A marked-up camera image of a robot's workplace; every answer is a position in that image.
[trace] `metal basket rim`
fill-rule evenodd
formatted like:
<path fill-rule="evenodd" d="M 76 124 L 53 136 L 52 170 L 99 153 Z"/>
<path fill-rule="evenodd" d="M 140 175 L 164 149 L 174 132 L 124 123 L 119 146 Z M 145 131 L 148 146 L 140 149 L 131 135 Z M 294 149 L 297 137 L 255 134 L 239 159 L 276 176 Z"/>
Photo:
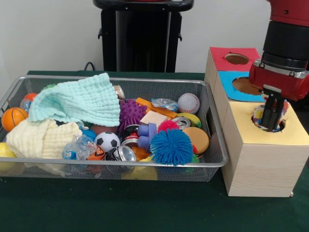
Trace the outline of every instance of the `metal basket rim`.
<path fill-rule="evenodd" d="M 85 79 L 85 76 L 52 76 L 52 75 L 25 75 L 14 80 L 8 91 L 4 94 L 0 101 L 0 106 L 4 105 L 10 94 L 17 87 L 17 84 L 25 79 L 37 78 L 37 79 Z M 173 80 L 173 79 L 139 79 L 139 78 L 122 78 L 111 77 L 112 81 L 137 81 L 137 82 L 162 82 L 162 83 L 194 83 L 204 86 L 207 89 L 207 95 L 210 101 L 210 109 L 214 118 L 214 125 L 219 137 L 219 144 L 222 152 L 222 161 L 219 163 L 188 163 L 185 165 L 178 165 L 176 167 L 191 167 L 191 168 L 219 168 L 226 165 L 228 162 L 228 152 L 221 131 L 220 122 L 218 119 L 218 113 L 215 108 L 214 99 L 211 93 L 211 88 L 208 83 L 199 80 Z M 0 157 L 0 162 L 16 162 L 16 163 L 55 163 L 55 164 L 89 164 L 89 165 L 113 165 L 113 166 L 148 166 L 148 167 L 174 167 L 173 165 L 159 164 L 155 162 L 129 162 L 129 161 L 94 161 L 94 160 L 71 160 L 71 159 L 29 159 L 29 158 L 5 158 Z"/>

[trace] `orange plastic toy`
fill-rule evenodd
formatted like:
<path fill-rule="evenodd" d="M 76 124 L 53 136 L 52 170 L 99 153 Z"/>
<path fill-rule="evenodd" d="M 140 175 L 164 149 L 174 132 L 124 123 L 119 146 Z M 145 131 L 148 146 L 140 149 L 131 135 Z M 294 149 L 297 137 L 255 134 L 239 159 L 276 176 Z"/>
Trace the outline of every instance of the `orange plastic toy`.
<path fill-rule="evenodd" d="M 98 149 L 95 153 L 91 154 L 87 160 L 104 160 L 105 158 L 105 151 L 98 146 Z"/>
<path fill-rule="evenodd" d="M 15 126 L 17 126 L 21 121 L 25 120 L 28 114 L 25 110 L 21 108 L 11 108 L 4 112 L 1 118 L 1 124 L 3 128 L 10 132 Z"/>
<path fill-rule="evenodd" d="M 145 99 L 143 98 L 137 98 L 135 100 L 138 104 L 140 105 L 145 105 L 147 106 L 147 111 L 146 112 L 149 112 L 150 110 L 152 111 L 155 111 L 159 114 L 162 114 L 162 115 L 165 115 L 167 117 L 170 117 L 170 118 L 176 118 L 177 117 L 177 113 L 171 111 L 171 110 L 168 110 L 168 109 L 165 109 L 165 108 L 160 108 L 160 107 L 154 107 L 150 101 L 146 101 Z"/>
<path fill-rule="evenodd" d="M 143 160 L 147 157 L 149 157 L 151 155 L 151 153 L 145 151 L 144 148 L 140 148 L 140 147 L 132 147 L 131 148 L 132 151 L 134 152 L 135 156 L 136 156 L 136 161 L 140 161 Z"/>
<path fill-rule="evenodd" d="M 29 93 L 24 97 L 24 99 L 28 99 L 29 101 L 32 102 L 37 95 L 38 95 L 37 93 Z"/>

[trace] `mint green washcloth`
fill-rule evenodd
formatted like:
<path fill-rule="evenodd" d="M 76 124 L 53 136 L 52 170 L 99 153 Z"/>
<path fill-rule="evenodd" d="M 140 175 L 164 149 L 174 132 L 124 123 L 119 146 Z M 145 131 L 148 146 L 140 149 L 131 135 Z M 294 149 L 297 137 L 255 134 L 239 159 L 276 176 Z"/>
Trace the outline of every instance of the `mint green washcloth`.
<path fill-rule="evenodd" d="M 120 106 L 107 73 L 79 81 L 59 83 L 38 94 L 29 111 L 29 121 L 54 119 L 86 121 L 100 126 L 119 126 Z"/>

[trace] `cream washcloth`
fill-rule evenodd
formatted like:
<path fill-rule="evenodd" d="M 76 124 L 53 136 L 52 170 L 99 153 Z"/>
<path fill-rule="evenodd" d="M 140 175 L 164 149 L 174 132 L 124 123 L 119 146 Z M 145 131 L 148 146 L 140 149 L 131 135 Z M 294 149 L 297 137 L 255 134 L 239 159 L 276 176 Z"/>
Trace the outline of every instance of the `cream washcloth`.
<path fill-rule="evenodd" d="M 18 158 L 62 159 L 62 151 L 75 135 L 82 131 L 75 122 L 58 126 L 54 120 L 46 119 L 29 122 L 28 119 L 19 123 L 7 135 L 6 144 Z M 36 163 L 39 168 L 64 176 L 62 164 Z"/>

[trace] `wooden shape sorter box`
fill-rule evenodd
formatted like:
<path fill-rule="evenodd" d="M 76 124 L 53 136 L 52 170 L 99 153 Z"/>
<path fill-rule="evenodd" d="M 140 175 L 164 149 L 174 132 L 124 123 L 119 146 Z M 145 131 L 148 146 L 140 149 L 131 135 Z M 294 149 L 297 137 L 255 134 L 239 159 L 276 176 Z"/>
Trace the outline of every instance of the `wooden shape sorter box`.
<path fill-rule="evenodd" d="M 289 197 L 309 155 L 309 136 L 289 107 L 277 133 L 251 120 L 258 102 L 230 102 L 223 133 L 229 162 L 222 168 L 229 196 Z"/>
<path fill-rule="evenodd" d="M 289 197 L 308 159 L 309 136 L 292 107 L 280 132 L 253 124 L 252 114 L 264 100 L 240 93 L 233 80 L 248 76 L 258 57 L 254 48 L 210 48 L 208 54 L 205 81 L 213 92 L 229 152 L 229 162 L 222 168 L 225 186 L 229 196 Z"/>
<path fill-rule="evenodd" d="M 259 95 L 242 93 L 233 87 L 235 79 L 249 76 L 257 58 L 255 48 L 210 48 L 204 81 L 211 87 L 221 127 L 230 101 L 264 101 Z"/>

